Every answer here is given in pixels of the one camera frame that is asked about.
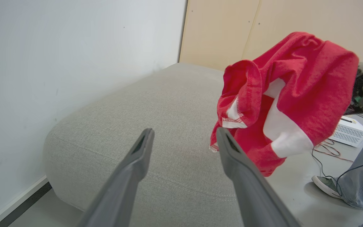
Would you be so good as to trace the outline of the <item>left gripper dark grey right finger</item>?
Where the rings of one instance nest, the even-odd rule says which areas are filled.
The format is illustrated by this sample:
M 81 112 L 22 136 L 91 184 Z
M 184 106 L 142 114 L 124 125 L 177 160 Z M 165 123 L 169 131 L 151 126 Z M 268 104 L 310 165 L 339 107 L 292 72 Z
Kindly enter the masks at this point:
M 216 130 L 221 162 L 233 182 L 245 227 L 299 227 L 300 224 L 226 128 Z

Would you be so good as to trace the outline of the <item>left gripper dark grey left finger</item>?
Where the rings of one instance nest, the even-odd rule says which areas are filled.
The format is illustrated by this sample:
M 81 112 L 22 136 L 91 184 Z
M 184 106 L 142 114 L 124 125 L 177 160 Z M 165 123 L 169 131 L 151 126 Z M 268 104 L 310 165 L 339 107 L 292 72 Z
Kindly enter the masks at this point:
M 147 175 L 154 130 L 144 129 L 82 215 L 78 227 L 128 227 L 137 186 Z

